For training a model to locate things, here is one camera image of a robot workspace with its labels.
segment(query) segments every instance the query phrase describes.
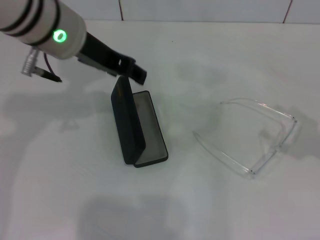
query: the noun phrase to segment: white table surface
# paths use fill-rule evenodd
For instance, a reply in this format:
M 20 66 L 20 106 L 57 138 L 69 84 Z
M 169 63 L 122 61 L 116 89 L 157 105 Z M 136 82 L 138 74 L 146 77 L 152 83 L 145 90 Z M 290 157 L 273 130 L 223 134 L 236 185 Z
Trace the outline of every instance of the white table surface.
M 87 28 L 147 70 L 132 90 L 150 91 L 169 159 L 124 164 L 110 101 L 116 78 L 52 57 L 63 83 L 21 75 L 29 48 L 1 34 L 1 240 L 320 239 L 320 25 Z M 46 67 L 42 56 L 38 65 Z M 210 157 L 181 112 L 230 97 L 259 99 L 303 124 L 288 154 L 254 180 Z

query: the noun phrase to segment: green led light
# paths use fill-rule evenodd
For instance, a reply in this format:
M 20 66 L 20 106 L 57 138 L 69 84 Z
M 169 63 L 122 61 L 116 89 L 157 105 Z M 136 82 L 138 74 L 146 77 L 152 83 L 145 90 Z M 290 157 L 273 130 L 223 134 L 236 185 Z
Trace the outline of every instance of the green led light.
M 53 40 L 55 40 L 57 43 L 63 43 L 65 40 L 67 40 L 67 33 L 62 29 L 55 30 L 53 33 Z

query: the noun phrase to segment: white tile wall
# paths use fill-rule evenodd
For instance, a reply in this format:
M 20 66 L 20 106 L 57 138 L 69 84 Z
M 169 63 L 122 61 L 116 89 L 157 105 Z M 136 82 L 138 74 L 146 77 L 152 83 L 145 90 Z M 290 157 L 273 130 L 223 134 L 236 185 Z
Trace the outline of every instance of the white tile wall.
M 118 0 L 60 0 L 84 19 L 121 20 Z
M 320 24 L 320 0 L 293 0 L 288 24 Z
M 124 20 L 282 23 L 290 0 L 121 0 Z

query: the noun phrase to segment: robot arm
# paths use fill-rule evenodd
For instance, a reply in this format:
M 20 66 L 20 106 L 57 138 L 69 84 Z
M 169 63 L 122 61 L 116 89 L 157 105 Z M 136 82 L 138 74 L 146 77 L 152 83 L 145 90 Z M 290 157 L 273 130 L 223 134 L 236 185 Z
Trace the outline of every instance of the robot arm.
M 0 31 L 32 47 L 22 70 L 36 67 L 39 51 L 57 59 L 73 56 L 84 64 L 144 84 L 147 72 L 132 57 L 112 50 L 87 32 L 84 20 L 59 0 L 1 0 Z

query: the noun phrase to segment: tile grout line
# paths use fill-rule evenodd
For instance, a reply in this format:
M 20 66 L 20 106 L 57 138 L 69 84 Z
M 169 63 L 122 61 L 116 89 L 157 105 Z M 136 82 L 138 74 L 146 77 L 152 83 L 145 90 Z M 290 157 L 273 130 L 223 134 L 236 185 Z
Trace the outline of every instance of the tile grout line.
M 283 24 L 285 24 L 286 23 L 286 19 L 287 19 L 287 16 L 288 16 L 288 14 L 289 14 L 289 11 L 290 11 L 290 8 L 291 8 L 291 5 L 292 5 L 292 2 L 293 2 L 294 0 L 290 0 L 290 4 L 289 4 L 289 7 L 288 7 L 288 10 L 286 11 L 286 14 L 285 14 L 285 16 L 284 16 L 284 19 L 283 19 Z
M 124 15 L 122 14 L 121 1 L 120 1 L 120 0 L 118 0 L 118 2 L 119 2 L 120 14 L 121 14 L 121 21 L 123 21 L 123 20 L 124 20 Z

